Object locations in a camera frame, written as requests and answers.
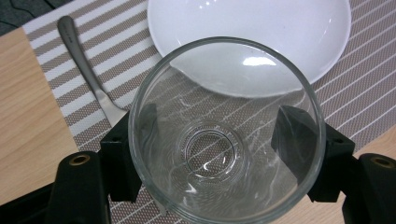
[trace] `clear glass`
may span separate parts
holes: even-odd
[[[276,128],[302,117],[279,123],[288,106],[310,120],[306,134]],[[245,39],[202,39],[167,55],[142,83],[130,116],[144,185],[191,222],[274,220],[310,190],[324,156],[325,125],[304,75]]]

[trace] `striped placemat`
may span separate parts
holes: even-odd
[[[396,1],[351,0],[352,29],[335,67],[313,86],[326,121],[360,149],[396,124]],[[141,81],[161,59],[144,0],[75,0],[23,26],[80,150],[98,150],[110,130],[103,111],[56,29],[75,19],[93,70],[117,105],[128,109]],[[144,188],[137,203],[111,203],[113,223],[179,223],[162,217]]]

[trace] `glass rim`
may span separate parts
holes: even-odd
[[[269,55],[275,57],[277,60],[282,62],[286,65],[289,70],[300,80],[304,91],[308,94],[310,102],[314,109],[315,119],[318,123],[318,141],[317,141],[317,148],[312,164],[309,168],[309,171],[304,178],[304,180],[299,184],[297,190],[295,190],[285,201],[281,202],[280,204],[276,205],[269,213],[264,213],[263,215],[252,215],[248,218],[241,218],[241,219],[233,219],[233,220],[213,220],[207,219],[206,217],[200,217],[196,214],[192,214],[191,210],[187,210],[176,203],[172,202],[172,199],[167,197],[162,191],[154,184],[152,179],[150,178],[150,174],[148,169],[146,168],[145,163],[142,160],[139,146],[134,139],[134,126],[136,120],[134,119],[136,115],[139,114],[141,109],[141,103],[144,99],[144,96],[147,92],[147,89],[150,83],[155,79],[158,75],[158,72],[161,71],[166,65],[168,65],[172,60],[174,60],[177,56],[181,55],[182,53],[194,49],[197,47],[201,47],[203,45],[208,44],[216,44],[216,43],[235,43],[240,45],[245,45],[249,47],[253,47],[255,49],[259,49],[268,53]],[[188,221],[192,222],[205,222],[205,223],[240,223],[243,221],[244,223],[262,223],[262,222],[269,222],[272,220],[281,217],[285,213],[287,213],[297,202],[299,202],[306,193],[313,187],[315,181],[317,180],[318,173],[320,171],[321,165],[323,163],[324,153],[325,153],[325,143],[326,143],[326,125],[324,122],[324,118],[320,109],[320,105],[318,103],[318,98],[313,91],[311,85],[305,78],[304,74],[287,58],[283,55],[278,53],[277,51],[254,41],[237,38],[237,37],[228,37],[228,36],[215,36],[209,37],[204,39],[199,39],[193,42],[190,42],[184,46],[181,46],[178,49],[173,50],[168,55],[163,57],[148,73],[146,78],[143,80],[141,86],[139,87],[133,103],[131,105],[131,112],[128,122],[128,138],[129,138],[129,147],[131,152],[131,157],[134,162],[134,168],[136,169],[137,173],[139,174],[143,184],[146,186],[150,195],[157,200],[160,204],[164,205],[166,209],[169,209],[172,212],[175,212],[182,218],[187,219]]]

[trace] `table surface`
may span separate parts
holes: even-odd
[[[22,28],[0,37],[0,204],[52,182],[78,148]],[[396,159],[396,126],[361,149]],[[307,197],[276,223],[342,223],[338,203]]]

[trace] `white plate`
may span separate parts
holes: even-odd
[[[240,37],[278,51],[310,83],[337,62],[350,23],[348,0],[148,1],[148,28],[162,56],[205,37]]]

